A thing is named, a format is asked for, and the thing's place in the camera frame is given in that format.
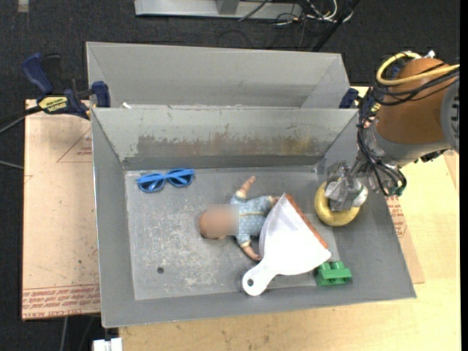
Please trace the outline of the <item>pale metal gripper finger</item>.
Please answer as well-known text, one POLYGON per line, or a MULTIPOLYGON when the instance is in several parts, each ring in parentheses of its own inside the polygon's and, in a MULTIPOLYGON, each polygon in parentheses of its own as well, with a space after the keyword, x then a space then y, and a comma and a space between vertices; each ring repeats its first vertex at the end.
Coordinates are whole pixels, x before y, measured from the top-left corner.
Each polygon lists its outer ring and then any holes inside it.
POLYGON ((332 181, 326 185, 325 197, 332 211, 347 210, 357 197, 357 187, 348 181, 332 181))
POLYGON ((332 182, 347 182, 348 179, 348 165, 346 162, 335 162, 327 169, 326 184, 332 182))

